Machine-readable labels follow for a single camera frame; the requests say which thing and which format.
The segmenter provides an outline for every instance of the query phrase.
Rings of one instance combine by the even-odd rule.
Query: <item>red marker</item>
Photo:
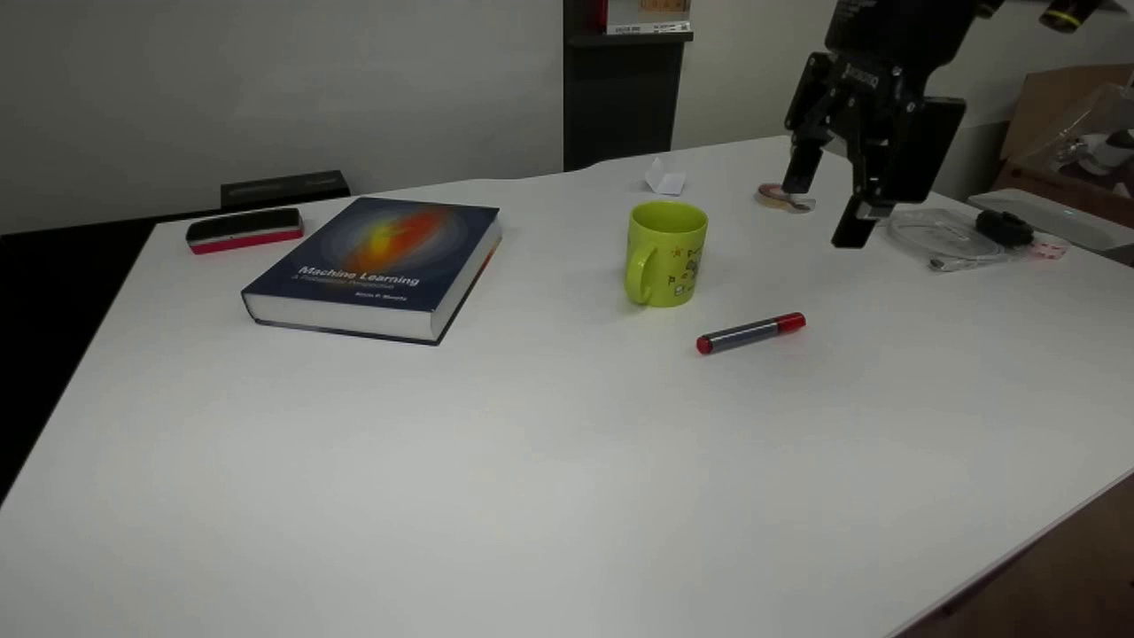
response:
[[[739,349],[739,343],[768,341],[768,337],[779,337],[779,332],[796,332],[805,327],[808,327],[805,312],[787,312],[787,315],[774,315],[774,318],[758,318],[758,323],[700,332],[698,337],[698,350],[700,354],[717,354],[717,350],[730,350],[730,349]]]

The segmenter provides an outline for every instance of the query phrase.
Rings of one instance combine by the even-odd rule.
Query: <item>wall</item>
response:
[[[834,13],[834,0],[696,0],[696,43],[685,51],[672,147],[709,147],[782,133],[796,74]],[[967,100],[939,188],[967,194],[996,169],[996,147],[1020,78],[1068,65],[1130,65],[1134,26],[1094,11],[1077,36],[1037,26],[1041,3],[1004,3],[967,32],[955,61],[927,94]]]
[[[996,165],[1020,74],[1134,61],[1041,3],[978,23],[931,94],[971,114],[939,188]],[[361,191],[562,165],[560,0],[5,0],[0,233],[212,210],[217,188],[341,166]],[[782,133],[834,0],[696,0],[672,147]]]
[[[560,0],[5,0],[0,233],[560,166]]]

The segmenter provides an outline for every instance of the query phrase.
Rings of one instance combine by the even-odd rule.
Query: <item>red pen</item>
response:
[[[774,315],[774,318],[758,318],[758,323],[700,332],[698,337],[698,350],[700,354],[717,354],[717,350],[730,350],[730,349],[739,349],[739,343],[796,332],[805,327],[808,327],[805,312],[787,312],[787,315]]]

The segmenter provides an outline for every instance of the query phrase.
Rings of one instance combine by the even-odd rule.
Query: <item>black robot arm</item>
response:
[[[813,52],[790,111],[790,166],[782,191],[813,188],[821,147],[839,134],[855,191],[834,233],[861,249],[898,201],[925,201],[955,123],[959,100],[925,96],[937,69],[950,65],[974,17],[1004,0],[839,0],[827,32],[830,52]],[[1077,26],[1097,0],[1051,0],[1044,26]]]

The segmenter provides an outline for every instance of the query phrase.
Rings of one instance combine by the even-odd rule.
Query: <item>green mug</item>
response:
[[[698,286],[709,218],[692,201],[640,201],[629,214],[627,299],[633,306],[672,310]]]

